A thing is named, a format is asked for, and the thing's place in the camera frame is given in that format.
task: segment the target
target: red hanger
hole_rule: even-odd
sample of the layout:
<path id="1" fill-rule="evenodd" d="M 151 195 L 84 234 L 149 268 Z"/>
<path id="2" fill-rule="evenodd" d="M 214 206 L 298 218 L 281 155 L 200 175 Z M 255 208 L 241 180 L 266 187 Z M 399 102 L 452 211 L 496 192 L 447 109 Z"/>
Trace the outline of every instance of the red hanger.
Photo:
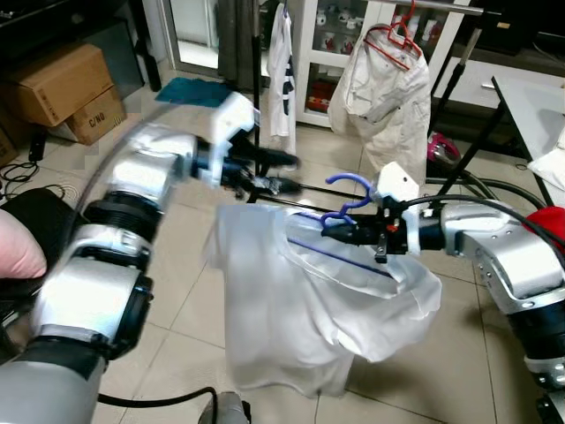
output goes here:
<path id="1" fill-rule="evenodd" d="M 399 47 L 402 50 L 410 48 L 413 51 L 415 51 L 418 58 L 420 58 L 420 56 L 422 56 L 422 50 L 420 50 L 420 47 L 418 47 L 418 45 L 408 36 L 408 28 L 406 27 L 406 22 L 412 18 L 412 15 L 414 14 L 415 9 L 416 9 L 416 0 L 412 0 L 412 6 L 411 6 L 408 14 L 402 16 L 401 19 L 398 22 L 396 22 L 395 24 L 393 24 L 392 26 L 382 25 L 382 26 L 375 26 L 375 27 L 371 28 L 369 31 L 367 31 L 367 34 L 366 34 L 365 39 L 364 39 L 364 42 L 366 42 L 369 46 L 371 46 L 373 49 L 379 51 L 381 54 L 386 56 L 388 59 L 392 60 L 394 63 L 396 63 L 398 66 L 402 67 L 406 71 L 408 71 L 410 69 L 410 67 L 406 66 L 405 64 L 403 64 L 401 61 L 399 61 L 395 57 L 392 57 L 391 55 L 389 55 L 389 53 L 387 53 L 385 50 L 375 46 L 372 42 L 370 42 L 367 39 L 367 36 L 372 31 L 388 31 L 387 39 L 392 44 L 395 44 L 397 47 Z M 394 30 L 395 30 L 396 27 L 400 27 L 401 29 L 403 29 L 404 33 L 406 34 L 404 36 L 404 42 L 398 42 L 397 40 L 395 40 Z"/>

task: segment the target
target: clothing rack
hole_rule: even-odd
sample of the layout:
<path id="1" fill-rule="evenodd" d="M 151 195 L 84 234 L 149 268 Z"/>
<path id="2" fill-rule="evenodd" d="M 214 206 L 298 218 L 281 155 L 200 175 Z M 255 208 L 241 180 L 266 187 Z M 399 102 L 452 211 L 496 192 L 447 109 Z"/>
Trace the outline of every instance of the clothing rack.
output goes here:
<path id="1" fill-rule="evenodd" d="M 404 5 L 404 6 L 411 6 L 412 5 L 412 0 L 368 0 L 371 2 L 380 2 L 380 3 L 386 3 L 386 4 L 398 4 L 398 5 Z M 483 8 L 479 8 L 479 7 L 473 7 L 473 6 L 464 6 L 464 5 L 460 5 L 460 4 L 450 4 L 450 3 L 441 3 L 441 2 L 434 2 L 434 1 L 429 1 L 429 0 L 418 0 L 416 3 L 416 6 L 418 8 L 422 8 L 422 9 L 433 9 L 436 11 L 445 11 L 445 12 L 453 12 L 453 13 L 461 13 L 463 15 L 470 15 L 470 16 L 479 16 L 481 18 L 481 20 L 479 21 L 478 25 L 473 29 L 473 33 L 467 43 L 467 46 L 465 47 L 465 50 L 461 56 L 461 60 L 459 61 L 459 63 L 456 65 L 450 79 L 448 82 L 448 85 L 445 89 L 445 92 L 443 93 L 443 96 L 440 99 L 440 102 L 438 103 L 438 107 L 435 110 L 435 112 L 432 114 L 431 118 L 430 118 L 430 125 L 429 125 L 429 129 L 428 129 L 428 137 L 430 136 L 430 134 L 432 133 L 432 129 L 435 127 L 435 124 L 437 123 L 438 117 L 439 115 L 443 112 L 443 110 L 445 109 L 445 106 L 449 100 L 449 97 L 451 96 L 451 94 L 453 93 L 453 90 L 455 89 L 457 82 L 459 81 L 459 79 L 461 78 L 461 76 L 463 75 L 463 72 L 465 70 L 465 67 L 467 65 L 467 61 L 469 60 L 469 57 L 471 57 L 471 53 L 472 51 L 475 49 L 475 46 L 477 45 L 477 41 L 478 38 L 480 37 L 480 35 L 482 34 L 483 31 L 483 27 L 485 25 L 486 22 L 488 22 L 489 19 L 498 19 L 501 17 L 501 12 L 499 11 L 494 11 L 494 10 L 490 10 L 490 9 L 483 9 Z M 253 86 L 254 86 L 254 103 L 255 103 L 255 109 L 259 110 L 260 107 L 260 45 L 257 45 L 258 51 L 256 51 L 255 49 L 255 45 L 253 42 L 255 42 L 255 40 L 258 40 L 260 37 L 260 29 L 259 29 L 259 8 L 256 8 L 256 16 L 257 16 L 257 20 L 254 20 L 254 22 L 256 23 L 255 26 L 255 34 L 253 35 L 253 40 L 252 40 L 252 46 L 253 46 L 253 51 L 254 51 L 254 55 L 253 55 L 253 60 L 255 61 L 255 66 L 253 67 Z M 440 75 L 438 75 L 438 81 L 441 79 L 443 73 L 445 72 L 445 68 L 447 65 L 448 60 L 451 58 L 451 51 L 449 52 L 448 56 L 446 57 L 443 66 L 441 67 L 441 72 Z M 255 146 L 259 147 L 260 144 L 260 133 L 259 133 L 259 127 L 257 127 L 255 129 Z M 263 166 L 259 166 L 256 165 L 255 167 L 255 173 L 256 175 L 259 175 L 261 177 L 265 177 L 269 171 L 269 165 L 263 165 Z M 335 190 L 329 190 L 327 188 L 321 188 L 321 187 L 315 187 L 312 185 L 303 185 L 300 184 L 300 187 L 304 190 L 313 190 L 315 192 L 322 192 L 322 193 L 327 193 L 327 194 L 333 194 L 335 196 L 342 196 L 342 197 L 347 197 L 349 199 L 357 199 L 357 200 L 363 200 L 365 197 L 364 196 L 358 196 L 356 194 L 350 194 L 350 193 L 343 193 L 343 192 L 337 192 Z M 312 210 L 316 210 L 319 212 L 328 212 L 327 209 L 324 208 L 318 208 L 318 207 L 314 207 L 314 206 L 306 206 L 306 205 L 302 205 L 299 203 L 296 203 L 295 201 L 287 201 L 285 199 L 277 199 L 274 197 L 270 197 L 270 196 L 266 196 L 263 194 L 258 194 L 256 192 L 253 192 L 247 203 L 255 203 L 257 200 L 265 200 L 265 201 L 272 201 L 275 203 L 281 203 L 283 205 L 287 205 L 287 206 L 292 206 L 292 207 L 298 207 L 298 208 L 309 208 Z"/>

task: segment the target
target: white hanging shirt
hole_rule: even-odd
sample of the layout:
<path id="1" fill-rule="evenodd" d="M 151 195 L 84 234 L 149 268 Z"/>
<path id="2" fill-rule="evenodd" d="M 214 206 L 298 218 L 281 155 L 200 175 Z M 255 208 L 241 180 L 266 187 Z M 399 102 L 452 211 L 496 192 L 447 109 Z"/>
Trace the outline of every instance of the white hanging shirt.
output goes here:
<path id="1" fill-rule="evenodd" d="M 272 137 L 281 137 L 282 149 L 296 154 L 296 85 L 292 67 L 290 16 L 284 4 L 276 9 L 267 71 L 271 77 L 268 89 L 268 115 Z"/>
<path id="2" fill-rule="evenodd" d="M 441 282 L 410 256 L 379 265 L 368 247 L 323 238 L 320 223 L 297 212 L 217 209 L 207 256 L 224 274 L 226 358 L 242 389 L 279 383 L 308 397 L 340 395 L 354 354 L 384 360 L 424 337 L 440 307 Z"/>

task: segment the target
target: blue hanger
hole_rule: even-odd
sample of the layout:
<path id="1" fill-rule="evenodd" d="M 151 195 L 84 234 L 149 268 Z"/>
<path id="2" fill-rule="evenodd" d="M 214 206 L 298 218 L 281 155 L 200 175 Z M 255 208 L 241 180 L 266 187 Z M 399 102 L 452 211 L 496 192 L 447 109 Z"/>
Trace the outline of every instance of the blue hanger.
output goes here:
<path id="1" fill-rule="evenodd" d="M 364 207 L 365 205 L 368 205 L 371 202 L 371 197 L 369 196 L 369 193 L 371 192 L 371 183 L 369 181 L 367 181 L 365 178 L 363 178 L 363 177 L 361 177 L 357 174 L 353 174 L 351 172 L 344 172 L 344 173 L 341 173 L 341 174 L 334 175 L 333 177 L 327 178 L 326 182 L 328 184 L 334 184 L 335 181 L 338 181 L 340 179 L 350 179 L 350 180 L 356 181 L 360 185 L 362 185 L 365 188 L 365 198 L 363 200 L 357 201 L 357 202 L 346 202 L 346 203 L 343 204 L 343 206 L 342 206 L 342 208 L 340 209 L 339 212 L 327 212 L 326 214 L 324 214 L 320 217 L 313 215 L 313 214 L 309 214 L 307 212 L 299 212 L 299 213 L 297 213 L 297 215 L 318 221 L 319 223 L 321 223 L 323 228 L 328 227 L 328 225 L 326 224 L 326 221 L 329 218 L 343 219 L 346 223 L 354 224 L 355 221 L 353 221 L 350 216 L 347 216 L 346 212 L 349 209 L 362 208 L 362 207 Z M 347 259 L 347 258 L 343 258 L 342 256 L 338 256 L 337 254 L 332 254 L 330 252 L 326 252 L 326 251 L 321 250 L 317 247 L 309 246 L 306 243 L 298 241 L 294 238 L 287 238 L 287 240 L 294 245 L 304 247 L 306 249 L 312 250 L 312 251 L 317 252 L 319 254 L 323 254 L 323 255 L 326 255 L 330 258 L 337 259 L 338 261 L 343 261 L 343 262 L 349 263 L 350 265 L 353 265 L 353 266 L 356 266 L 356 267 L 359 267 L 359 268 L 362 268 L 362 269 L 366 269 L 367 271 L 374 272 L 375 274 L 379 274 L 380 276 L 387 276 L 388 278 L 392 278 L 392 276 L 388 272 L 381 271 L 380 269 L 369 267 L 368 265 L 365 265 L 363 263 L 359 263 L 359 262 L 355 262 L 355 261 L 352 261 L 352 260 Z"/>

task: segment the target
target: white table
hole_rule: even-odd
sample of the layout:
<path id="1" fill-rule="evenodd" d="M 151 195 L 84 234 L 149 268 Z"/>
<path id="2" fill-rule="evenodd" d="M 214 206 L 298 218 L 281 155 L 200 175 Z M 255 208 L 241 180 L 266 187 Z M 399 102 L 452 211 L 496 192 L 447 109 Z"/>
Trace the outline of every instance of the white table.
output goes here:
<path id="1" fill-rule="evenodd" d="M 505 113 L 509 114 L 522 142 L 522 150 L 529 161 L 549 153 L 557 144 L 559 134 L 565 126 L 565 90 L 496 76 L 493 77 L 493 83 L 501 103 L 477 140 L 449 175 L 439 194 L 448 192 Z M 547 205 L 565 208 L 565 192 L 542 178 L 535 177 Z"/>

